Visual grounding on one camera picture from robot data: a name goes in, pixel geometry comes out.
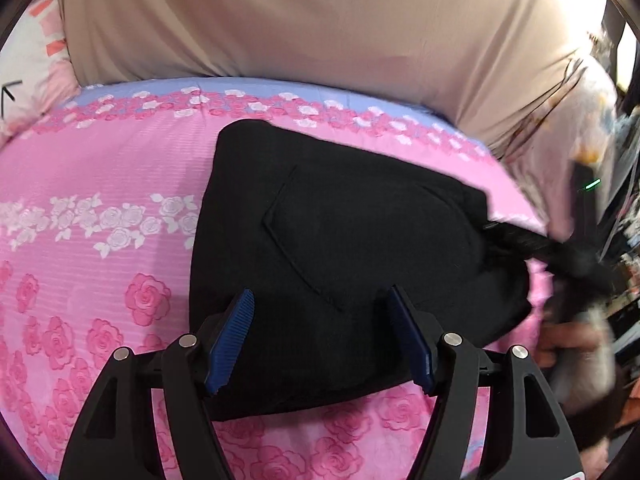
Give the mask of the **person's hand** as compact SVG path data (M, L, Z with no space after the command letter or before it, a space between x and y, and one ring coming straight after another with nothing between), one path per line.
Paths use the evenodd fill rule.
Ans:
M536 348L549 385L567 415L591 408L614 391L613 334L599 308L566 323L541 325Z

